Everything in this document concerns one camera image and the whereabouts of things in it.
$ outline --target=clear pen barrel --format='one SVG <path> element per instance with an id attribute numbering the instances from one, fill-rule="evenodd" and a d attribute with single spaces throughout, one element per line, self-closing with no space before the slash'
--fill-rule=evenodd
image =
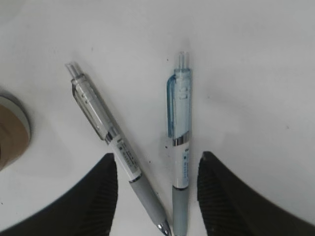
<path id="1" fill-rule="evenodd" d="M 68 63 L 66 67 L 73 77 L 71 80 L 73 97 L 99 137 L 109 143 L 118 132 L 111 122 L 96 88 L 76 63 Z"/>

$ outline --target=retractable pen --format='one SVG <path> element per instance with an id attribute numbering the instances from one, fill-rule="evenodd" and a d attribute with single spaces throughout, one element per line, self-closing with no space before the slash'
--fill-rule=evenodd
<path id="1" fill-rule="evenodd" d="M 167 81 L 168 136 L 173 140 L 173 230 L 185 236 L 188 227 L 189 130 L 191 123 L 191 70 L 188 53 L 180 52 L 178 68 Z"/>
<path id="2" fill-rule="evenodd" d="M 137 164 L 134 152 L 119 134 L 110 118 L 110 111 L 102 103 L 97 89 L 75 62 L 66 64 L 72 76 L 72 94 L 99 137 L 115 153 L 115 157 L 128 175 L 129 183 L 144 206 L 153 223 L 166 236 L 171 235 L 166 213 L 146 176 Z"/>

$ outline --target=white table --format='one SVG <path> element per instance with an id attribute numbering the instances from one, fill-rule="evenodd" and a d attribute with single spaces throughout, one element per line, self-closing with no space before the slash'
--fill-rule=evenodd
<path id="1" fill-rule="evenodd" d="M 189 235 L 206 235 L 196 196 L 204 150 L 315 223 L 314 11 L 307 0 L 1 1 L 0 86 L 25 104 L 33 134 L 0 172 L 0 230 L 110 151 L 72 98 L 70 60 L 93 78 L 171 216 L 165 84 L 182 49 L 194 71 Z M 160 236 L 118 171 L 111 235 Z"/>

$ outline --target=blue pen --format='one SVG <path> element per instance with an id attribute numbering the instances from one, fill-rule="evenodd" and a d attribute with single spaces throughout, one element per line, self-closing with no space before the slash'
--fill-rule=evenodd
<path id="1" fill-rule="evenodd" d="M 191 123 L 191 70 L 189 55 L 179 53 L 178 68 L 167 81 L 168 136 L 173 140 L 173 225 L 175 236 L 188 227 L 188 163 Z"/>

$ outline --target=pen tip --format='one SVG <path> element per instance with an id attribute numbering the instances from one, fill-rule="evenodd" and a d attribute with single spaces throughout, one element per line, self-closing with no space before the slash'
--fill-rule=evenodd
<path id="1" fill-rule="evenodd" d="M 74 61 L 66 63 L 65 66 L 68 69 L 71 76 L 73 77 L 73 79 L 83 74 L 79 64 Z"/>
<path id="2" fill-rule="evenodd" d="M 164 222 L 157 225 L 157 227 L 165 236 L 172 236 L 172 232 L 171 229 L 169 228 L 167 220 L 164 220 Z"/>

